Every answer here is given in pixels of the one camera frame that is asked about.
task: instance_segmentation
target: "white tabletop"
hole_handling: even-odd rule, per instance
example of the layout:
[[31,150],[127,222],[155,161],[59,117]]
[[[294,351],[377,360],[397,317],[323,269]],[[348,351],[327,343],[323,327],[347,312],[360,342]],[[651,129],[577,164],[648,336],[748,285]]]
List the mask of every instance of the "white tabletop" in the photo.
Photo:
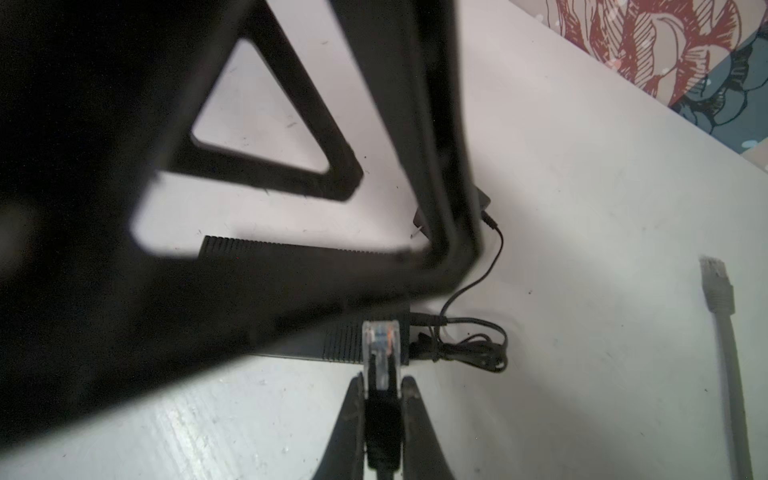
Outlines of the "white tabletop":
[[[413,195],[328,6],[271,4],[366,170],[359,191],[335,204],[163,174],[136,237],[178,255],[204,234],[418,247]],[[502,324],[511,365],[404,371],[456,478],[729,478],[701,254],[736,288],[754,470],[768,478],[768,176],[512,4],[460,12],[468,149],[507,247],[451,313]],[[239,48],[196,132],[322,168],[265,72]],[[498,246],[486,233],[468,279]],[[242,359],[10,452],[0,477],[311,478],[357,371]]]

